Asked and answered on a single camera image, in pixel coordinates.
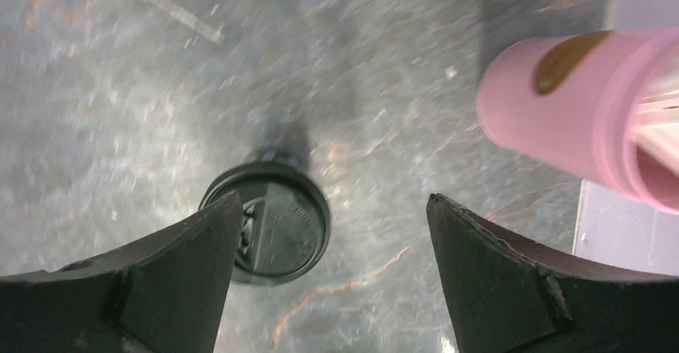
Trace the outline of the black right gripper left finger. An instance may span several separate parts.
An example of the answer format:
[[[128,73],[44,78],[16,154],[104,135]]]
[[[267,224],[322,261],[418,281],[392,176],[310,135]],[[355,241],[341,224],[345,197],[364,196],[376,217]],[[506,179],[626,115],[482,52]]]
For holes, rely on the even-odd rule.
[[[2,351],[213,351],[242,225],[230,193],[112,251],[2,277]]]

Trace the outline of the black paper coffee cup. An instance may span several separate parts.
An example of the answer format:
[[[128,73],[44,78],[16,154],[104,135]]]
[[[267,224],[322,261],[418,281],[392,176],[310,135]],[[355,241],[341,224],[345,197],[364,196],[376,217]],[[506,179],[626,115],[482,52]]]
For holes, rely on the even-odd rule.
[[[307,173],[311,144],[304,121],[269,122],[257,132],[244,162],[277,162]]]

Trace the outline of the black plastic cup lid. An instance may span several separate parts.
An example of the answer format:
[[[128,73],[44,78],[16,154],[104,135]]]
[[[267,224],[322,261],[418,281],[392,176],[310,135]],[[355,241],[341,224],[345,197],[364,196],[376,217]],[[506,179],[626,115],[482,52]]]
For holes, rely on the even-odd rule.
[[[321,260],[331,234],[330,210],[303,171],[274,161],[244,163],[216,178],[199,208],[228,193],[239,195],[243,212],[232,281],[281,285]]]

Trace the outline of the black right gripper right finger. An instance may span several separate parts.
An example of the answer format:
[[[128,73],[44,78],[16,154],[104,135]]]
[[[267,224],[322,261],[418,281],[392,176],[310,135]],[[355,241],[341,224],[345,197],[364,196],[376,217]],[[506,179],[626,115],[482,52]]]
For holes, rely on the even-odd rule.
[[[442,194],[426,213],[459,351],[677,351],[677,277],[552,249]]]

